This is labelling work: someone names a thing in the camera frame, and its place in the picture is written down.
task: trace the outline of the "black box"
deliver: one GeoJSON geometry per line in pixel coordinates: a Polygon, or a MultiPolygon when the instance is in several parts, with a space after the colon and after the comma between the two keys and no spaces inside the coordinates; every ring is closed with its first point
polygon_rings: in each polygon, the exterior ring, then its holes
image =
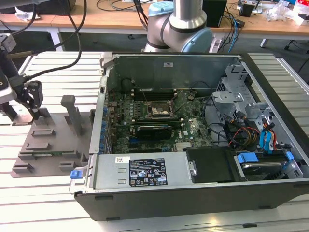
{"type": "Polygon", "coordinates": [[[206,26],[208,28],[220,27],[227,0],[204,0],[203,10],[207,14],[206,26]]]}
{"type": "MultiPolygon", "coordinates": [[[[45,1],[37,5],[37,13],[39,15],[68,15],[71,13],[76,0],[51,0],[45,1]]],[[[19,10],[25,12],[33,12],[33,4],[19,6],[19,10]]],[[[0,10],[1,14],[14,14],[15,8],[6,8],[0,10]]]]}

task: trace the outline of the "blue latch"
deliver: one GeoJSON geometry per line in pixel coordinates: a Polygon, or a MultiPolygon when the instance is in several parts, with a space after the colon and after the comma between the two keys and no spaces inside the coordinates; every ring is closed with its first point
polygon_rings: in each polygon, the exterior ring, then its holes
{"type": "Polygon", "coordinates": [[[254,152],[242,152],[237,155],[237,159],[240,163],[253,163],[259,161],[254,152]]]}
{"type": "Polygon", "coordinates": [[[83,178],[83,171],[73,170],[73,171],[71,171],[70,177],[71,177],[71,179],[82,179],[83,178]]]}
{"type": "Polygon", "coordinates": [[[268,153],[272,153],[272,150],[270,150],[270,146],[269,146],[271,138],[272,138],[272,134],[270,132],[265,132],[265,131],[261,132],[259,145],[260,145],[261,148],[263,148],[268,153]]]}
{"type": "Polygon", "coordinates": [[[285,155],[287,156],[287,158],[288,158],[289,161],[291,161],[291,160],[294,159],[294,156],[293,156],[293,154],[292,154],[290,151],[287,151],[287,152],[285,153],[285,155]]]}

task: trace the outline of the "table leg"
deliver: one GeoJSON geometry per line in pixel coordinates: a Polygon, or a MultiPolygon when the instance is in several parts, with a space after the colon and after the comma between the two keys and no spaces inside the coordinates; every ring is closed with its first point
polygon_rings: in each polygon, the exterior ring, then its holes
{"type": "Polygon", "coordinates": [[[221,44],[221,41],[223,40],[224,34],[216,33],[213,35],[213,40],[211,43],[211,47],[209,49],[209,52],[217,53],[221,44]]]}
{"type": "MultiPolygon", "coordinates": [[[[58,28],[50,28],[48,29],[48,32],[50,33],[52,37],[54,45],[62,42],[61,34],[58,28]]],[[[56,48],[56,51],[59,51],[59,52],[65,51],[65,48],[64,46],[60,46],[56,48]]]]}
{"type": "Polygon", "coordinates": [[[267,42],[268,42],[268,39],[263,39],[260,47],[262,47],[262,48],[266,47],[267,42]]]}

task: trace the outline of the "white sticker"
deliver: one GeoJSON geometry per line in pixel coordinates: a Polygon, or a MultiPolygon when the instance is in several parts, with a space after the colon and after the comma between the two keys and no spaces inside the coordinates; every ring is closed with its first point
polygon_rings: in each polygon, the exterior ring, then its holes
{"type": "Polygon", "coordinates": [[[173,65],[174,65],[174,63],[163,63],[163,67],[164,68],[172,68],[173,67],[173,65]]]}
{"type": "Polygon", "coordinates": [[[116,156],[115,163],[129,163],[130,156],[116,156]]]}

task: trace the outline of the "slotted metal surface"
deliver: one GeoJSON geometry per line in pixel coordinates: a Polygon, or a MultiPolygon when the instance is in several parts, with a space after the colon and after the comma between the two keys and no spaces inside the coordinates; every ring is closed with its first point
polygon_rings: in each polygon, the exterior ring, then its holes
{"type": "MultiPolygon", "coordinates": [[[[285,106],[309,136],[309,89],[308,85],[282,59],[273,54],[249,54],[274,88],[285,106]]],[[[259,89],[253,84],[258,98],[265,102],[259,89]]]]}
{"type": "MultiPolygon", "coordinates": [[[[30,60],[25,73],[39,71],[35,67],[37,64],[55,67],[59,64],[70,63],[76,55],[77,53],[74,52],[49,52],[39,55],[30,60]]],[[[88,98],[91,100],[97,95],[100,79],[98,73],[99,56],[99,53],[83,53],[80,63],[87,63],[94,68],[94,70],[84,70],[81,66],[81,69],[78,70],[79,76],[86,77],[86,79],[78,79],[74,74],[66,75],[66,79],[62,79],[61,72],[46,76],[46,82],[43,83],[43,93],[48,99],[48,104],[45,102],[43,104],[47,106],[49,111],[64,112],[65,109],[60,105],[59,97],[62,94],[72,93],[80,96],[81,104],[78,105],[80,111],[88,111],[95,107],[94,103],[86,103],[88,98]],[[94,87],[89,88],[86,85],[89,83],[94,84],[94,87]],[[45,84],[53,84],[53,86],[50,85],[50,88],[46,89],[45,84]]],[[[6,122],[8,122],[6,117],[0,117],[1,124],[6,122]]],[[[29,128],[30,126],[0,126],[0,232],[62,232],[67,230],[92,232],[308,231],[309,195],[297,197],[270,210],[109,222],[93,221],[69,194],[69,176],[11,178],[9,171],[15,163],[29,128]],[[244,228],[243,224],[256,224],[257,227],[244,228]]],[[[160,205],[160,199],[154,200],[160,205]]]]}

